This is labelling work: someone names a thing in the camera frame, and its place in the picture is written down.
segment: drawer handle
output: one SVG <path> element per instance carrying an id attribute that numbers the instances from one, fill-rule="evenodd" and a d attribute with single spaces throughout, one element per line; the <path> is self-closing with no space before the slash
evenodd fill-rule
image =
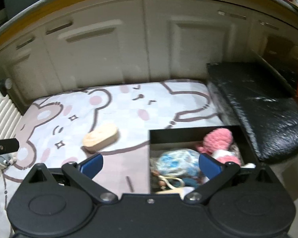
<path id="1" fill-rule="evenodd" d="M 33 38 L 29 39 L 28 41 L 25 41 L 24 43 L 22 43 L 22 44 L 16 46 L 16 49 L 18 50 L 18 49 L 20 49 L 20 48 L 26 46 L 27 44 L 33 42 L 34 40 L 35 40 L 35 37 L 33 37 Z"/>
<path id="2" fill-rule="evenodd" d="M 233 14 L 233 13 L 228 13 L 228 12 L 223 12 L 223 11 L 217 11 L 217 13 L 219 15 L 228 16 L 228 17 L 232 17 L 232 18 L 238 18 L 238 19 L 242 19 L 242 20 L 247 19 L 247 17 L 244 15 Z"/>
<path id="3" fill-rule="evenodd" d="M 263 26 L 267 26 L 267 27 L 272 28 L 272 29 L 275 29 L 275 30 L 279 30 L 278 27 L 276 27 L 276 26 L 274 26 L 274 25 L 271 25 L 271 24 L 269 24 L 269 23 L 267 23 L 267 22 L 263 22 L 263 21 L 261 21 L 261 20 L 259 20 L 259 24 L 261 24 L 261 25 L 263 25 Z"/>
<path id="4" fill-rule="evenodd" d="M 70 26 L 72 26 L 72 25 L 73 25 L 73 22 L 70 21 L 69 23 L 66 23 L 66 24 L 64 24 L 64 25 L 62 25 L 62 26 L 59 26 L 59 27 L 57 27 L 57 28 L 53 28 L 53 29 L 51 29 L 51 30 L 47 30 L 45 34 L 46 34 L 46 35 L 50 35 L 50 34 L 52 34 L 52 33 L 54 33 L 54 32 L 57 32 L 57 31 L 59 31 L 59 30 L 61 30 L 61 29 L 68 28 L 68 27 L 70 27 Z"/>

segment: black leather surface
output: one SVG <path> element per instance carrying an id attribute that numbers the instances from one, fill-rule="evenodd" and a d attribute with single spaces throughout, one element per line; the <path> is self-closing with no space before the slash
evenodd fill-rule
<path id="1" fill-rule="evenodd" d="M 209 65 L 210 81 L 229 102 L 260 161 L 279 163 L 298 153 L 298 105 L 255 63 Z"/>

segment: metal bolt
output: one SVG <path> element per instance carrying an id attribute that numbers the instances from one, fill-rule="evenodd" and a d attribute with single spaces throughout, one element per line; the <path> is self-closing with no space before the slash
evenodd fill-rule
<path id="1" fill-rule="evenodd" d="M 154 203 L 154 199 L 147 199 L 147 203 L 153 204 Z"/>
<path id="2" fill-rule="evenodd" d="M 202 198 L 202 195 L 198 192 L 191 192 L 187 195 L 187 198 L 191 201 L 199 201 Z"/>
<path id="3" fill-rule="evenodd" d="M 116 196 L 111 192 L 105 192 L 100 195 L 100 198 L 102 201 L 110 202 L 113 201 L 116 198 Z"/>

